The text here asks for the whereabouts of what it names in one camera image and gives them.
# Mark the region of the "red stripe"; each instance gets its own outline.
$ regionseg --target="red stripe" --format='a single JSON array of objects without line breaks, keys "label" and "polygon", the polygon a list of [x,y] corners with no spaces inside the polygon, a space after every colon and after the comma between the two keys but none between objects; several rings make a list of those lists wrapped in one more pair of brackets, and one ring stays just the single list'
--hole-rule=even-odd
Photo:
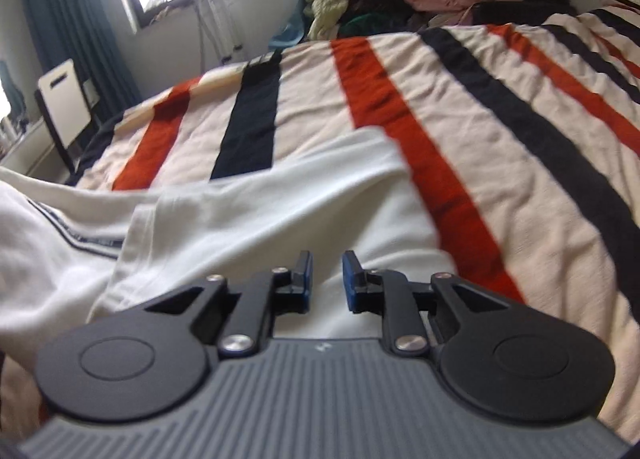
[{"label": "red stripe", "polygon": [[38,405],[38,423],[40,426],[43,426],[49,419],[51,419],[51,414],[47,409],[47,404],[44,399],[40,398],[40,404]]},{"label": "red stripe", "polygon": [[623,10],[627,10],[628,12],[633,12],[636,15],[640,15],[640,10],[636,10],[635,8],[627,6],[626,4],[611,4],[610,6],[612,8],[622,8]]},{"label": "red stripe", "polygon": [[610,43],[606,38],[603,38],[596,33],[593,33],[593,36],[595,36],[603,44],[603,46],[607,48],[607,51],[609,51],[610,55],[614,56],[624,65],[626,65],[626,68],[629,70],[629,72],[633,76],[635,76],[636,78],[640,78],[640,67],[638,67],[636,64],[634,64],[630,60],[627,60],[625,56],[622,54],[622,51],[620,51],[620,49],[616,48],[616,46]]},{"label": "red stripe", "polygon": [[589,91],[570,73],[562,69],[510,24],[505,26],[488,26],[487,30],[504,39],[507,46],[518,53],[525,62],[536,65],[554,86],[577,100],[592,116],[609,126],[620,143],[640,156],[640,131],[611,107],[602,96]]},{"label": "red stripe", "polygon": [[460,276],[523,301],[473,201],[389,80],[367,39],[333,41],[332,48],[356,128],[382,126],[399,142],[438,227],[442,249],[453,257]]},{"label": "red stripe", "polygon": [[144,190],[151,186],[178,137],[182,118],[189,107],[190,89],[200,77],[175,86],[158,102],[136,152],[113,182],[112,190]]}]

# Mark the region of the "black stripe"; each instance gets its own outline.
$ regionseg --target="black stripe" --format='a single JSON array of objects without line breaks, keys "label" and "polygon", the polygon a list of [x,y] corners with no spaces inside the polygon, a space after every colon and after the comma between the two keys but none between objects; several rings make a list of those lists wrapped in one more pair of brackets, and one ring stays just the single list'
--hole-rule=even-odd
[{"label": "black stripe", "polygon": [[634,102],[640,104],[640,90],[635,85],[629,83],[611,62],[607,62],[599,54],[591,51],[589,46],[587,46],[579,36],[568,32],[562,26],[549,25],[543,26],[543,28],[551,32],[569,51],[578,55],[589,64],[594,71],[607,75],[611,81],[625,91]]},{"label": "black stripe", "polygon": [[94,138],[89,142],[86,149],[80,157],[78,168],[76,172],[66,180],[65,184],[69,186],[76,186],[78,181],[82,179],[84,173],[92,168],[95,163],[102,157],[104,151],[111,145],[113,141],[113,131],[117,124],[122,121],[124,112],[122,114],[113,116],[108,122],[104,123],[100,130],[95,134]]},{"label": "black stripe", "polygon": [[640,46],[640,28],[637,28],[631,22],[626,22],[625,19],[621,19],[607,10],[593,10],[590,14],[595,15],[600,19],[600,22],[613,28],[620,35],[630,38],[634,44]]},{"label": "black stripe", "polygon": [[249,65],[231,111],[211,179],[271,168],[273,136],[280,89],[280,60],[276,51],[268,62]]},{"label": "black stripe", "polygon": [[640,229],[626,203],[569,139],[492,78],[450,33],[429,30],[422,39],[467,91],[545,165],[585,219],[600,232],[616,267],[618,287],[640,321]]},{"label": "black stripe", "polygon": [[[53,212],[45,208],[43,205],[36,203],[29,198],[27,201],[38,211],[38,213],[40,213],[40,215],[51,223],[60,236],[62,236],[66,243],[73,249],[85,251],[86,253],[98,255],[99,257],[106,257],[108,259],[116,260],[118,258],[116,251],[122,248],[122,240],[114,239],[112,241],[108,241],[106,239],[89,239],[87,237],[82,237],[77,232],[71,230],[66,223],[63,223],[58,216],[53,214]],[[106,251],[103,248],[111,248],[114,251]]]}]

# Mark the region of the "striped blanket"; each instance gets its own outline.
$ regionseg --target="striped blanket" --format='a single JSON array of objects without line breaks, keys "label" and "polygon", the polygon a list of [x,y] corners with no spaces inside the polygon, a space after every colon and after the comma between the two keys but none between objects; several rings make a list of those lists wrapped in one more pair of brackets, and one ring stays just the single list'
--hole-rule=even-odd
[{"label": "striped blanket", "polygon": [[124,113],[74,177],[132,190],[277,165],[382,126],[460,276],[609,345],[600,414],[640,439],[640,14],[302,44]]}]

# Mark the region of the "gray ribbed surface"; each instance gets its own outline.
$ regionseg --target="gray ribbed surface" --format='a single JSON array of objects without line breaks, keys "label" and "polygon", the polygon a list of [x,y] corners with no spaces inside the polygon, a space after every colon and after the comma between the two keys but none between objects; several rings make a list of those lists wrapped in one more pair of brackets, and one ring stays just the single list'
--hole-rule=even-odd
[{"label": "gray ribbed surface", "polygon": [[555,429],[483,419],[429,365],[366,340],[273,341],[224,362],[177,412],[111,429],[57,420],[22,445],[34,459],[614,459],[626,449],[594,419]]}]

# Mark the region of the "white t-shirt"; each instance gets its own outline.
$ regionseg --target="white t-shirt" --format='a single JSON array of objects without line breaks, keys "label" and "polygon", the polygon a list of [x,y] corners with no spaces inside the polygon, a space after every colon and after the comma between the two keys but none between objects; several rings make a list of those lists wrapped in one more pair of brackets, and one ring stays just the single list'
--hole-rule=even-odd
[{"label": "white t-shirt", "polygon": [[347,309],[345,250],[410,280],[454,270],[409,172],[376,128],[270,170],[143,192],[0,169],[0,349],[32,370],[40,346],[94,317],[210,273],[238,281],[291,267],[302,249],[314,255],[311,310],[279,317],[276,336],[379,335],[379,317]]}]

